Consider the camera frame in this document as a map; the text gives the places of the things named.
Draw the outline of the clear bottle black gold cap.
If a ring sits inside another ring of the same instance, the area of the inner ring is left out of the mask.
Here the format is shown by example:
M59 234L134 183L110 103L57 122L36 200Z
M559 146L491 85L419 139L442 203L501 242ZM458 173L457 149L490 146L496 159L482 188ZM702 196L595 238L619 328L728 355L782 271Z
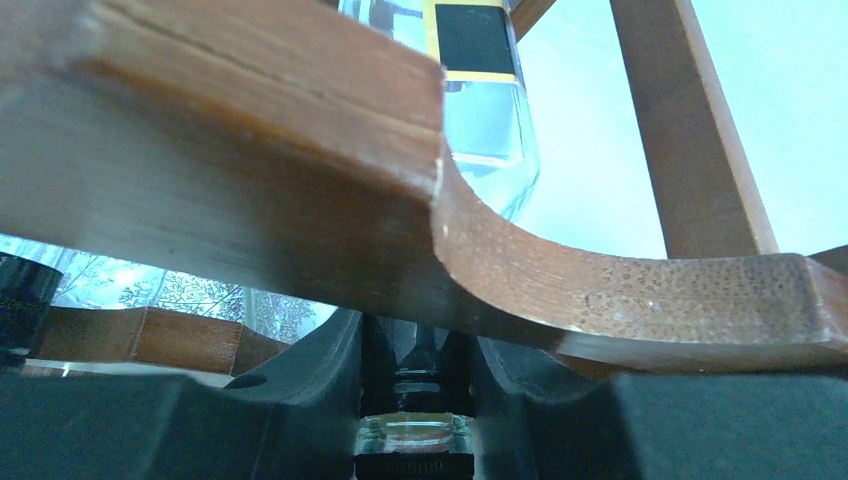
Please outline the clear bottle black gold cap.
M444 134L474 193L506 219L540 173L507 1L342 1L339 11L444 68ZM470 479L476 339L365 316L359 479Z

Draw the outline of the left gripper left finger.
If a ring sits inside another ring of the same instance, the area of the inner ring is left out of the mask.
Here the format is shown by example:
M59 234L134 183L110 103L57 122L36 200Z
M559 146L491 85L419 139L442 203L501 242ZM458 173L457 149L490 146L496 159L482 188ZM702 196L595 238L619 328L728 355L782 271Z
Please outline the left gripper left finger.
M224 388L185 375L1 381L5 479L348 479L360 313Z

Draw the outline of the clear square liquor bottle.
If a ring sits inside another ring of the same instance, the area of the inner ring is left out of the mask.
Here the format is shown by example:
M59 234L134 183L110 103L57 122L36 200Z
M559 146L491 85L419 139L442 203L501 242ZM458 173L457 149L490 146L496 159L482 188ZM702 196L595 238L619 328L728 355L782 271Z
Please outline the clear square liquor bottle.
M1 253L1 368L25 363L47 318L63 274L50 266Z

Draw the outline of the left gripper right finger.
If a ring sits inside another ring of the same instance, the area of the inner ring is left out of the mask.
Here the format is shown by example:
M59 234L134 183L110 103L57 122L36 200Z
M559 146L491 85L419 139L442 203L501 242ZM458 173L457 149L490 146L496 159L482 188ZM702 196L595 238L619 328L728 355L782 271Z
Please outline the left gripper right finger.
M472 344L489 479L843 479L847 383L821 375L580 376L547 353Z

